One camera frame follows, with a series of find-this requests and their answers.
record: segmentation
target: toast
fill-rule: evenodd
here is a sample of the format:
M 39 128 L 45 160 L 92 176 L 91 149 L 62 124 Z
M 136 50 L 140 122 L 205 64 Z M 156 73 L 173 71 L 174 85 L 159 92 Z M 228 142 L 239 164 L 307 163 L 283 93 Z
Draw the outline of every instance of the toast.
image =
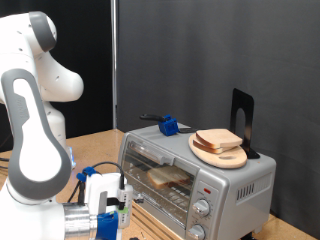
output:
M 152 168 L 147 172 L 147 176 L 155 189 L 163 189 L 190 182 L 190 177 L 175 166 Z
M 206 151 L 206 152 L 209 152 L 209 153 L 214 153 L 214 154 L 220 154 L 220 153 L 223 153 L 225 151 L 228 151 L 234 147 L 224 147 L 224 148 L 210 148 L 206 145 L 203 145 L 196 137 L 196 134 L 193 134 L 190 138 L 192 138 L 192 141 L 193 141 L 193 146 L 203 150 L 203 151 Z
M 209 129 L 197 131 L 197 140 L 209 148 L 235 147 L 242 139 L 227 129 Z

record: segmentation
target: silver toaster oven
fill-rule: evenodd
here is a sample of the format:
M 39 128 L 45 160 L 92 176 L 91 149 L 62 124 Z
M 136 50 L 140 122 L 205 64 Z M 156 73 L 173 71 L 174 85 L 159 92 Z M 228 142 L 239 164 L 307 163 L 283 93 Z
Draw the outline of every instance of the silver toaster oven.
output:
M 190 135 L 166 137 L 158 126 L 125 134 L 118 161 L 143 199 L 139 207 L 181 239 L 237 240 L 260 231 L 269 217 L 275 161 L 260 154 L 238 169 L 216 168 L 192 153 Z M 149 174 L 163 168 L 187 181 L 159 187 Z

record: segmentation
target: toaster oven knob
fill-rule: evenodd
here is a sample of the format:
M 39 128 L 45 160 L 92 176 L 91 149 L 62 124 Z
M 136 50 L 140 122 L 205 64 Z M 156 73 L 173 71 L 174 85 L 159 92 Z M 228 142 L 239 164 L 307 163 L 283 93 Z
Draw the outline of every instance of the toaster oven knob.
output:
M 209 203 L 206 200 L 199 200 L 192 205 L 193 210 L 195 210 L 201 217 L 205 217 L 210 212 Z
M 188 236 L 195 240 L 203 240 L 206 234 L 200 225 L 194 225 L 189 229 Z

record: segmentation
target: blue clamp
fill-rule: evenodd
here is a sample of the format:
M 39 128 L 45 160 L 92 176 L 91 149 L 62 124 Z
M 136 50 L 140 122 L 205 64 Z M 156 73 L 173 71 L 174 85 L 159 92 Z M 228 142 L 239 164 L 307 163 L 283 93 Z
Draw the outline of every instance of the blue clamp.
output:
M 165 122 L 158 121 L 160 131 L 164 135 L 171 136 L 171 135 L 179 132 L 177 119 L 171 118 L 170 114 L 164 116 L 164 118 L 166 119 Z
M 91 177 L 93 174 L 97 173 L 96 170 L 94 170 L 93 167 L 86 167 L 82 170 L 82 173 L 77 174 L 77 178 L 81 182 L 86 182 L 87 176 Z
M 118 213 L 103 213 L 97 216 L 98 229 L 95 239 L 116 240 L 118 231 Z

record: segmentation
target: wooden table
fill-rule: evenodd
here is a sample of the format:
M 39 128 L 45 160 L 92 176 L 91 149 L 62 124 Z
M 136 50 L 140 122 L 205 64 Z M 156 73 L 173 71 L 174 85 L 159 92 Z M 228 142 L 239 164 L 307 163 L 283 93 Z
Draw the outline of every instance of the wooden table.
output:
M 76 179 L 76 174 L 81 172 L 83 168 L 102 161 L 117 162 L 122 137 L 123 133 L 121 131 L 113 129 L 106 132 L 68 139 L 67 144 L 73 148 L 77 166 L 72 171 L 67 186 L 57 195 L 57 201 L 66 202 L 68 200 L 78 181 Z M 9 158 L 10 155 L 11 152 L 0 153 L 0 157 L 4 158 Z M 0 164 L 1 166 L 7 166 L 7 164 L 3 162 Z M 114 172 L 116 171 L 116 167 L 112 165 L 103 165 L 99 166 L 98 170 L 101 173 Z M 4 184 L 7 176 L 7 170 L 0 169 L 0 186 Z M 146 231 L 141 229 L 135 222 L 131 221 L 130 227 L 123 231 L 122 239 L 129 240 L 133 237 L 137 237 L 139 240 L 153 240 Z M 272 215 L 270 215 L 269 221 L 264 224 L 262 231 L 259 234 L 254 234 L 254 237 L 259 240 L 316 240 Z

